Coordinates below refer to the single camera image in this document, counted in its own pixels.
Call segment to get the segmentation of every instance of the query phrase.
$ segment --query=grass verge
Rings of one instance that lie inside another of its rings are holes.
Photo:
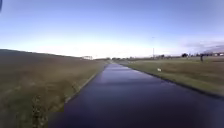
[[[176,59],[129,61],[121,64],[205,93],[224,96],[224,61],[223,58],[219,59],[206,58],[203,63],[195,59]]]
[[[103,61],[0,51],[0,127],[41,128]]]

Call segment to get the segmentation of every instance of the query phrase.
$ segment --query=tree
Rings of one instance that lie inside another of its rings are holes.
[[[182,56],[182,57],[187,57],[188,54],[187,54],[187,53],[183,53],[181,56]]]

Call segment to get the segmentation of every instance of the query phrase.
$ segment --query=field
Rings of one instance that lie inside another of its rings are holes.
[[[105,65],[103,61],[0,50],[0,127],[43,127]]]
[[[118,63],[191,88],[224,96],[224,57],[205,57],[204,62],[200,62],[200,58],[192,57]]]

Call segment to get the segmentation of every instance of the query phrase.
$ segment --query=asphalt road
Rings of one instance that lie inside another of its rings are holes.
[[[224,100],[110,64],[50,128],[224,128]]]

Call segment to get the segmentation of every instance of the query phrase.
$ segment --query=road edge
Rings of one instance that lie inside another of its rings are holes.
[[[97,71],[96,73],[94,73],[90,78],[88,78],[86,80],[86,82],[84,82],[77,93],[75,93],[73,96],[69,97],[68,99],[66,99],[66,102],[64,103],[63,107],[61,109],[59,109],[57,112],[55,112],[47,121],[47,123],[43,126],[43,128],[48,128],[48,125],[51,124],[52,122],[54,122],[55,120],[57,120],[57,117],[60,115],[60,113],[64,110],[64,106],[66,104],[68,104],[69,102],[72,102],[73,99],[75,99],[76,97],[79,96],[80,92],[86,87],[88,86],[88,84],[94,79],[96,78],[99,74],[101,74],[105,68],[107,68],[107,66],[109,65],[106,64],[105,66],[102,67],[102,69],[100,69],[99,71]]]
[[[142,72],[142,73],[147,74],[147,75],[154,76],[154,77],[156,77],[156,78],[159,78],[159,79],[161,79],[161,80],[165,80],[165,81],[170,82],[170,83],[174,83],[174,84],[177,85],[177,86],[181,86],[181,87],[184,87],[184,88],[193,90],[193,91],[198,92],[198,93],[200,93],[200,94],[203,94],[203,95],[206,95],[206,96],[210,96],[210,97],[212,97],[212,98],[216,98],[216,99],[224,100],[224,96],[222,96],[222,95],[215,94],[215,93],[212,93],[212,92],[207,92],[207,91],[204,91],[204,90],[200,90],[200,89],[198,89],[198,88],[191,87],[191,86],[189,86],[189,85],[187,85],[187,84],[183,84],[183,83],[180,83],[180,82],[172,81],[172,80],[170,80],[170,79],[168,79],[168,78],[164,78],[164,77],[162,77],[162,76],[159,76],[159,75],[156,75],[156,74],[152,74],[152,73],[149,73],[149,72],[146,72],[146,71],[140,71],[140,70],[138,70],[138,69],[131,68],[131,67],[128,67],[128,68],[133,69],[133,70],[135,70],[135,71]]]

